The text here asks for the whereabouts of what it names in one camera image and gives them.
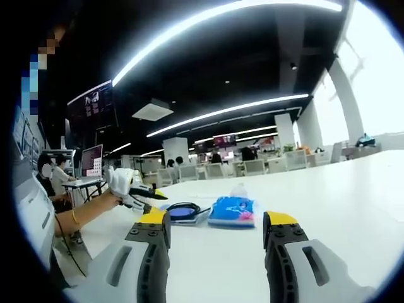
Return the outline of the person's left hand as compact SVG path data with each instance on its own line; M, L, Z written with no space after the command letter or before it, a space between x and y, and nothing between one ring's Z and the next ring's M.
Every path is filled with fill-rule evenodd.
M123 205L122 198L114 195L110 189L103 192L100 196L102 207L105 211L109 211L118 205Z

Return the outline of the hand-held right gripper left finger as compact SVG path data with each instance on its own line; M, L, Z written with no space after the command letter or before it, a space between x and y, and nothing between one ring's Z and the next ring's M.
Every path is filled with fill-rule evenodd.
M151 210L91 261L86 278L68 289L68 297L72 302L165 302L169 249L170 215Z

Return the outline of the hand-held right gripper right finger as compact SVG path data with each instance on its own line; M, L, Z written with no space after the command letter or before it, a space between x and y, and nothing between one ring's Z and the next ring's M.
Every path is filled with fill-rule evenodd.
M358 285L344 260L310 240L288 214L263 213L263 247L271 302L368 302L375 292Z

